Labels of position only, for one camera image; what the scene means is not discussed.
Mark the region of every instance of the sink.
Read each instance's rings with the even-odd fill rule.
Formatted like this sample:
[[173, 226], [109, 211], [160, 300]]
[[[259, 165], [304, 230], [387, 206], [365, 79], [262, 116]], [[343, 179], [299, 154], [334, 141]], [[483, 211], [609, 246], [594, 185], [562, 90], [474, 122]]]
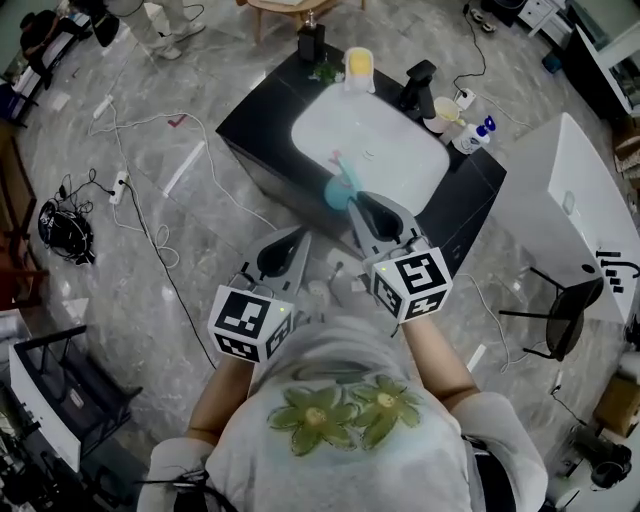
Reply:
[[291, 130], [296, 148], [332, 174], [334, 151], [355, 170], [361, 190], [381, 194], [419, 214], [449, 168], [433, 135], [381, 99], [334, 84], [320, 94]]

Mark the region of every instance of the cable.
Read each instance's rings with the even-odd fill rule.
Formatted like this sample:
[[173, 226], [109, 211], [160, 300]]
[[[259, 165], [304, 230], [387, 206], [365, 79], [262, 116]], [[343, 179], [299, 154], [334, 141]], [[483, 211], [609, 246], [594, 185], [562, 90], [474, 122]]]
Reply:
[[509, 115], [509, 113], [508, 113], [506, 110], [504, 110], [500, 105], [498, 105], [498, 104], [495, 102], [495, 100], [493, 100], [493, 99], [491, 99], [491, 98], [489, 98], [489, 97], [487, 97], [487, 96], [484, 96], [483, 94], [480, 94], [480, 93], [478, 93], [478, 96], [480, 96], [481, 98], [484, 98], [485, 100], [487, 100], [487, 101], [488, 101], [488, 102], [490, 102], [490, 103], [493, 103], [493, 104], [495, 105], [495, 107], [496, 107], [500, 112], [502, 112], [505, 116], [507, 116], [507, 119], [509, 119], [509, 121], [511, 121], [512, 123], [519, 124], [520, 126], [526, 126], [527, 128], [529, 128], [529, 129], [533, 130], [533, 126], [531, 126], [530, 124], [523, 123], [522, 121], [517, 121], [516, 119], [514, 119], [513, 117], [511, 117], [511, 115]]
[[562, 407], [564, 407], [564, 408], [567, 410], [567, 412], [568, 412], [569, 414], [571, 414], [571, 416], [573, 416], [573, 418], [574, 418], [578, 423], [580, 423], [580, 425], [582, 425], [583, 427], [588, 427], [589, 425], [587, 425], [587, 423], [586, 423], [585, 421], [583, 421], [583, 420], [581, 420], [580, 418], [578, 418], [578, 417], [573, 413], [573, 411], [572, 411], [571, 409], [569, 409], [569, 408], [567, 407], [567, 405], [566, 405], [562, 400], [560, 400], [560, 399], [556, 396], [556, 393], [557, 393], [559, 390], [560, 390], [560, 388], [559, 388], [559, 387], [558, 387], [557, 389], [555, 389], [555, 390], [551, 393], [551, 398], [553, 398], [553, 399], [554, 399], [556, 402], [558, 402]]
[[109, 106], [114, 111], [114, 126], [113, 126], [113, 128], [104, 128], [102, 130], [96, 130], [95, 132], [92, 132], [91, 131], [91, 125], [93, 125], [93, 122], [92, 122], [91, 125], [89, 126], [89, 135], [90, 136], [94, 136], [94, 135], [96, 135], [98, 133], [111, 133], [111, 132], [115, 131], [116, 139], [118, 141], [118, 147], [120, 148], [120, 153], [122, 154], [122, 157], [124, 158], [125, 164], [127, 165], [127, 170], [128, 170], [128, 162], [127, 162], [126, 156], [124, 155], [124, 151], [122, 149], [122, 142], [120, 140], [120, 135], [118, 134], [118, 130], [119, 129], [131, 128], [133, 126], [138, 126], [140, 124], [150, 123], [151, 121], [155, 121], [156, 119], [160, 119], [160, 118], [187, 116], [190, 119], [193, 119], [195, 122], [197, 122], [200, 125], [200, 128], [202, 130], [202, 134], [203, 134], [204, 142], [205, 142], [205, 148], [207, 149], [207, 156], [209, 157], [209, 162], [211, 163], [211, 175], [213, 176], [213, 182], [217, 185], [217, 187], [220, 190], [222, 190], [222, 192], [224, 192], [227, 195], [227, 197], [231, 200], [231, 202], [234, 205], [236, 205], [241, 210], [244, 210], [245, 212], [247, 212], [247, 213], [253, 215], [254, 217], [260, 219], [262, 222], [267, 224], [274, 231], [277, 230], [277, 228], [273, 224], [271, 224], [271, 222], [269, 222], [267, 219], [262, 217], [260, 214], [254, 212], [253, 210], [250, 210], [249, 208], [246, 208], [245, 206], [242, 206], [240, 203], [238, 203], [238, 201], [236, 201], [234, 199], [234, 197], [220, 184], [220, 182], [218, 181], [218, 178], [216, 177], [216, 173], [215, 173], [215, 165], [213, 164], [213, 156], [211, 155], [211, 149], [209, 147], [209, 138], [207, 137], [207, 131], [206, 131], [202, 121], [200, 121], [200, 119], [198, 119], [196, 116], [194, 116], [192, 114], [189, 114], [188, 112], [175, 112], [173, 114], [156, 114], [154, 116], [151, 116], [151, 117], [148, 117], [146, 119], [139, 120], [139, 121], [134, 121], [132, 123], [123, 124], [123, 125], [117, 125], [115, 123], [116, 116], [117, 116], [117, 111], [116, 111], [115, 107], [113, 106], [113, 104], [111, 102], [109, 102]]
[[464, 20], [467, 22], [467, 25], [469, 25], [469, 28], [471, 29], [471, 34], [473, 35], [473, 44], [478, 49], [478, 51], [480, 52], [480, 57], [482, 57], [482, 73], [465, 73], [464, 75], [458, 75], [457, 77], [455, 77], [453, 79], [453, 85], [456, 87], [456, 89], [458, 89], [458, 91], [460, 91], [462, 94], [464, 94], [465, 97], [466, 97], [466, 93], [463, 92], [463, 90], [460, 89], [460, 87], [458, 87], [458, 83], [457, 83], [458, 80], [460, 78], [465, 78], [465, 77], [468, 77], [468, 76], [483, 76], [487, 72], [487, 61], [484, 58], [484, 53], [482, 53], [482, 50], [478, 46], [478, 40], [476, 38], [476, 31], [474, 30], [473, 25], [469, 21], [469, 18], [467, 18], [467, 14], [469, 13], [469, 4], [470, 3], [471, 3], [471, 0], [469, 0], [469, 2], [467, 2], [464, 5], [464, 7], [462, 8], [462, 14], [464, 16]]
[[[482, 305], [487, 310], [487, 312], [491, 315], [491, 317], [495, 320], [496, 324], [498, 324], [498, 329], [500, 330], [500, 339], [502, 340], [502, 344], [504, 345], [504, 351], [507, 354], [507, 361], [502, 365], [502, 368], [500, 368], [500, 373], [504, 374], [509, 369], [509, 366], [511, 366], [512, 364], [517, 364], [524, 361], [529, 356], [529, 354], [527, 353], [524, 356], [522, 356], [520, 359], [516, 359], [515, 361], [511, 360], [511, 352], [509, 351], [509, 346], [507, 345], [507, 339], [504, 335], [504, 331], [502, 330], [502, 324], [500, 323], [500, 320], [498, 320], [498, 317], [493, 314], [493, 311], [489, 309], [489, 306], [487, 305], [487, 302], [484, 300], [484, 296], [480, 291], [480, 286], [478, 285], [478, 283], [476, 282], [476, 280], [471, 274], [457, 274], [456, 277], [458, 276], [468, 277], [469, 279], [471, 279], [471, 281], [473, 281], [473, 284], [475, 285], [476, 290], [478, 291], [478, 295], [480, 295], [480, 300], [482, 301]], [[537, 347], [541, 343], [546, 343], [546, 342], [539, 341], [532, 348]]]
[[[149, 240], [151, 240], [151, 237], [149, 236], [149, 231], [147, 229], [147, 224], [144, 221], [144, 217], [142, 215], [142, 212], [140, 211], [140, 207], [139, 207], [138, 202], [136, 200], [136, 196], [137, 196], [138, 193], [127, 182], [124, 182], [124, 185], [131, 192], [131, 198], [133, 199], [133, 206], [136, 209], [136, 214], [138, 215], [138, 221], [140, 221], [140, 225], [142, 226], [142, 230], [144, 231], [145, 235], [147, 235], [147, 238], [149, 238]], [[205, 356], [207, 356], [207, 359], [209, 360], [209, 363], [211, 363], [211, 366], [213, 366], [214, 370], [217, 370], [218, 368], [216, 367], [216, 365], [213, 363], [213, 360], [209, 356], [209, 352], [207, 352], [207, 349], [204, 346], [204, 343], [202, 343], [202, 340], [200, 339], [200, 336], [198, 336], [198, 330], [196, 329], [196, 326], [193, 323], [193, 319], [191, 318], [191, 315], [189, 314], [189, 311], [187, 310], [187, 306], [185, 305], [184, 301], [182, 300], [182, 297], [180, 296], [180, 292], [178, 291], [178, 287], [173, 282], [173, 279], [171, 279], [171, 273], [169, 272], [169, 267], [167, 267], [167, 265], [164, 263], [164, 261], [162, 259], [162, 256], [160, 256], [160, 252], [158, 250], [158, 247], [156, 247], [156, 245], [154, 245], [153, 242], [151, 243], [151, 245], [153, 246], [153, 248], [156, 251], [156, 255], [158, 256], [158, 259], [160, 260], [160, 263], [162, 264], [162, 266], [164, 268], [164, 271], [167, 274], [167, 278], [169, 278], [169, 282], [171, 283], [171, 286], [173, 286], [173, 289], [176, 292], [176, 296], [178, 297], [178, 300], [180, 301], [180, 304], [182, 304], [182, 309], [184, 309], [184, 312], [187, 314], [187, 318], [189, 319], [189, 323], [191, 324], [191, 328], [193, 329], [193, 334], [196, 335], [196, 339], [198, 340], [198, 343], [200, 343], [200, 346], [202, 347], [202, 350], [204, 351]]]
[[[135, 193], [135, 201], [137, 201], [138, 204], [140, 204], [140, 196], [138, 195], [138, 191], [135, 189], [135, 187], [133, 187], [133, 185], [129, 185], [129, 183], [126, 182], [122, 182], [122, 185], [129, 187], [131, 189], [131, 195], [133, 195]], [[149, 237], [148, 233], [149, 233], [149, 227], [147, 226], [147, 222], [144, 219], [144, 215], [142, 216], [142, 221], [143, 221], [143, 228], [144, 229], [139, 229], [139, 228], [135, 228], [133, 226], [129, 226], [127, 224], [122, 224], [120, 222], [118, 222], [118, 217], [116, 215], [116, 205], [112, 205], [113, 206], [113, 220], [115, 221], [116, 225], [121, 227], [121, 228], [126, 228], [126, 229], [130, 229], [131, 231], [139, 231], [140, 233], [144, 233], [147, 238], [149, 239], [149, 241], [151, 242], [151, 245], [153, 245], [153, 247], [155, 249], [157, 249], [158, 251], [169, 251], [171, 253], [173, 253], [176, 257], [176, 260], [174, 263], [172, 263], [171, 265], [167, 265], [167, 268], [169, 270], [174, 269], [178, 266], [178, 264], [180, 263], [180, 254], [178, 253], [178, 251], [176, 251], [175, 249], [173, 249], [172, 247], [167, 246], [167, 242], [169, 241], [169, 236], [171, 235], [171, 230], [169, 229], [169, 226], [167, 226], [166, 224], [161, 224], [160, 226], [158, 226], [158, 229], [156, 230], [156, 235], [153, 238], [153, 240]], [[158, 241], [158, 239], [160, 238], [160, 233], [162, 232], [163, 229], [167, 230], [167, 236], [164, 239], [164, 241], [161, 243]]]
[[[75, 190], [73, 190], [73, 184], [71, 183], [71, 174], [70, 173], [65, 174], [62, 177], [62, 182], [60, 183], [60, 187], [58, 191], [53, 195], [50, 201], [54, 201], [58, 205], [58, 207], [60, 207], [61, 204], [68, 201], [71, 204], [71, 206], [73, 206], [73, 213], [75, 213], [76, 215], [87, 215], [88, 213], [91, 213], [93, 211], [92, 201], [87, 200], [83, 203], [78, 204], [78, 192], [80, 192], [80, 190], [82, 190], [87, 185], [93, 184], [98, 186], [101, 190], [103, 190], [105, 193], [109, 194], [110, 196], [115, 195], [115, 192], [113, 190], [106, 189], [96, 181], [97, 174], [98, 174], [98, 171], [96, 171], [93, 167], [89, 169], [89, 181], [86, 181]], [[65, 180], [69, 182], [68, 187], [64, 186]]]
[[202, 5], [202, 4], [191, 4], [191, 5], [185, 5], [184, 6], [185, 9], [188, 9], [189, 7], [200, 7], [200, 9], [202, 9], [198, 14], [196, 14], [189, 21], [196, 21], [200, 16], [202, 16], [202, 13], [204, 12], [204, 5]]
[[[193, 18], [191, 18], [189, 20], [189, 22], [196, 21], [200, 16], [202, 16], [202, 13], [204, 12], [204, 5], [202, 5], [202, 4], [191, 4], [191, 5], [185, 5], [184, 6], [185, 10], [188, 9], [189, 7], [200, 7], [200, 9], [201, 9], [198, 14], [196, 14]], [[164, 34], [162, 32], [158, 32], [158, 34], [160, 34], [162, 37], [169, 37], [169, 36], [173, 35], [171, 32], [169, 32], [168, 34]]]

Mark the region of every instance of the wooden table leg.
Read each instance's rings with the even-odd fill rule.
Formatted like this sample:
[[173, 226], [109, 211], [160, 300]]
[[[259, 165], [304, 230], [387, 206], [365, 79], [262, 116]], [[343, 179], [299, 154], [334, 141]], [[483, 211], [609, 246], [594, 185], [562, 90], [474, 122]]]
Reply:
[[261, 31], [262, 31], [262, 9], [256, 7], [256, 20], [255, 20], [255, 25], [253, 27], [253, 39], [255, 40], [256, 44], [260, 44]]

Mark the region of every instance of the small plant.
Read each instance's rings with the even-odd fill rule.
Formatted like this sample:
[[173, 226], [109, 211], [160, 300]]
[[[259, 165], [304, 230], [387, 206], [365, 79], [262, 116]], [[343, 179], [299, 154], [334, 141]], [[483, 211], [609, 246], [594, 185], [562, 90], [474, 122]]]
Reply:
[[324, 61], [315, 67], [313, 75], [309, 78], [311, 80], [322, 82], [324, 85], [331, 85], [335, 82], [341, 82], [344, 80], [344, 73], [338, 71], [338, 69], [330, 62]]

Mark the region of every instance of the green flower graphic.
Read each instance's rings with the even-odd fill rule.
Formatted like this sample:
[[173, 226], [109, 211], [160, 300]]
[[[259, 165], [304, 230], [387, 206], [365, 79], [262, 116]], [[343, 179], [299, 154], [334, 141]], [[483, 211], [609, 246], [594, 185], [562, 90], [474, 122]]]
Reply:
[[412, 407], [422, 403], [420, 397], [385, 375], [378, 375], [376, 384], [351, 389], [351, 395], [365, 406], [352, 422], [355, 427], [366, 427], [361, 437], [365, 450], [375, 448], [393, 430], [398, 420], [410, 428], [420, 424], [420, 413]]
[[345, 404], [344, 396], [335, 403], [336, 388], [290, 388], [283, 395], [289, 405], [272, 411], [268, 421], [275, 430], [293, 430], [291, 449], [295, 455], [310, 453], [321, 441], [341, 450], [356, 448], [344, 425], [349, 424], [358, 407]]

